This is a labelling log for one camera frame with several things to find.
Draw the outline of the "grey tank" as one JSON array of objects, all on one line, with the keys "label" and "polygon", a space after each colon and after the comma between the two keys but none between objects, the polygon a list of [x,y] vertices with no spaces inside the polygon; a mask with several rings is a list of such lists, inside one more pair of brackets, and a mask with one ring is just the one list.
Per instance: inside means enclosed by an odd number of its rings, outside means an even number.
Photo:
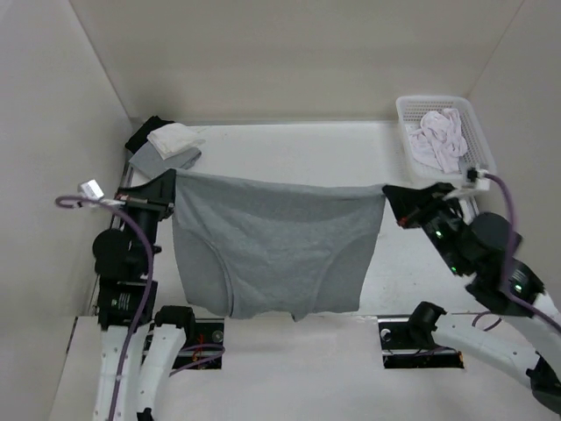
[{"label": "grey tank", "polygon": [[152,144],[146,143],[129,159],[129,164],[145,177],[154,178],[168,169],[192,168],[201,156],[202,151],[198,147],[190,147],[171,158],[163,159]]},{"label": "grey tank", "polygon": [[381,186],[181,171],[175,192],[174,252],[189,303],[236,319],[359,308],[385,209]]}]

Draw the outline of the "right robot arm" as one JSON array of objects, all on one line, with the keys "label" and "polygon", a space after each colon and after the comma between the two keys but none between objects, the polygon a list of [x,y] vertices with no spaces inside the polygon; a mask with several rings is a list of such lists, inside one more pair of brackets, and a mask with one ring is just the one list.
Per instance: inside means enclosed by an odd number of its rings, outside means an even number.
[{"label": "right robot arm", "polygon": [[560,313],[543,282],[513,254],[522,241],[503,216],[481,212],[466,221],[458,190],[387,185],[383,193],[402,229],[422,230],[466,292],[484,311],[470,324],[443,307],[419,303],[394,334],[414,357],[466,353],[515,379],[546,409],[560,412]]}]

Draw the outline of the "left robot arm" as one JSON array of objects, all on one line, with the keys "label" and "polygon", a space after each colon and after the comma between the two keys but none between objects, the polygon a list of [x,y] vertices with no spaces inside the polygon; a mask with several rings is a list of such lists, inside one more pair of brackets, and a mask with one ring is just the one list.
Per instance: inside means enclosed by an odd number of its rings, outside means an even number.
[{"label": "left robot arm", "polygon": [[94,240],[102,334],[95,420],[157,419],[174,361],[195,343],[191,308],[153,309],[158,225],[174,213],[175,184],[170,169],[143,185],[119,189],[111,210],[124,227],[107,229]]}]

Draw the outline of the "folded grey tank top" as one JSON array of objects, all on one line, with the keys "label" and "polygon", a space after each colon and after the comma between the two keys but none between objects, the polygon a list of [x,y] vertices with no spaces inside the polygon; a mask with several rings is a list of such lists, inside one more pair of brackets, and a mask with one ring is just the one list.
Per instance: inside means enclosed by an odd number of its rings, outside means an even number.
[{"label": "folded grey tank top", "polygon": [[154,178],[168,169],[192,168],[201,156],[202,151],[198,147],[190,147],[171,158],[163,159],[152,144],[146,143],[129,159],[129,164],[145,177]]}]

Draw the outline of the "folded white tank top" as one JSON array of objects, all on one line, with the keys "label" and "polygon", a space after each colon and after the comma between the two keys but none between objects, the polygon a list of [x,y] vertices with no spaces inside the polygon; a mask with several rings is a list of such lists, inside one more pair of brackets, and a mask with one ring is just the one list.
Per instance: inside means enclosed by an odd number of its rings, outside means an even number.
[{"label": "folded white tank top", "polygon": [[205,142],[198,132],[180,123],[164,125],[149,132],[147,140],[163,160],[183,153],[191,147],[201,146]]}]

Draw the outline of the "folded black tank top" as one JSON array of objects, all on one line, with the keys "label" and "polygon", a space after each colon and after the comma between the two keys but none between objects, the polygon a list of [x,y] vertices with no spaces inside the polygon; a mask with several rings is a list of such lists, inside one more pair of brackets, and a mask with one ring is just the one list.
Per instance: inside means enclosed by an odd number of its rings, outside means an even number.
[{"label": "folded black tank top", "polygon": [[150,132],[157,130],[165,125],[170,125],[173,120],[165,120],[158,116],[152,116],[143,123],[137,131],[135,131],[128,141],[125,143],[124,148],[135,154],[147,141],[147,136]]}]

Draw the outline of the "white tank top in basket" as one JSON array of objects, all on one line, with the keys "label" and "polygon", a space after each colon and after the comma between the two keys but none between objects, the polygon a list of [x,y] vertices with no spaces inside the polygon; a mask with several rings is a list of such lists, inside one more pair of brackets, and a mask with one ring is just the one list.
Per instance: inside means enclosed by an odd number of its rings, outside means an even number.
[{"label": "white tank top in basket", "polygon": [[419,128],[408,134],[413,159],[445,174],[459,172],[459,160],[467,153],[459,110],[429,111]]}]

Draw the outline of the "white plastic basket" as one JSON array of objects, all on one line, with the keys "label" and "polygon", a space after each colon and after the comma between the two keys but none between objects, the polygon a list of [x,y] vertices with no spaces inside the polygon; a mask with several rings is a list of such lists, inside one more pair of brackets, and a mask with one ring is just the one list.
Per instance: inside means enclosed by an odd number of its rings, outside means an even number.
[{"label": "white plastic basket", "polygon": [[470,102],[459,96],[400,96],[395,101],[412,182],[459,185],[468,168],[497,171]]}]

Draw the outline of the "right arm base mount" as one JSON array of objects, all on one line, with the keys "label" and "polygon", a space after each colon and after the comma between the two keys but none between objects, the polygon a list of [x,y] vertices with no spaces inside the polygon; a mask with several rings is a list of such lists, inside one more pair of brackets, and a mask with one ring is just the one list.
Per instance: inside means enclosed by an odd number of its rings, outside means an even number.
[{"label": "right arm base mount", "polygon": [[464,369],[461,352],[419,345],[408,329],[407,317],[377,319],[385,369]]}]

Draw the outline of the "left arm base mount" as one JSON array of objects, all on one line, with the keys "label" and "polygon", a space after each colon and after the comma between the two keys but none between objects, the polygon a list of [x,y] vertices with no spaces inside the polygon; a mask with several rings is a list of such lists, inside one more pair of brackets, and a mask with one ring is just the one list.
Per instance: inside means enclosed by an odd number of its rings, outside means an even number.
[{"label": "left arm base mount", "polygon": [[179,351],[174,369],[189,365],[189,369],[220,369],[224,346],[224,319],[198,318],[193,333]]}]

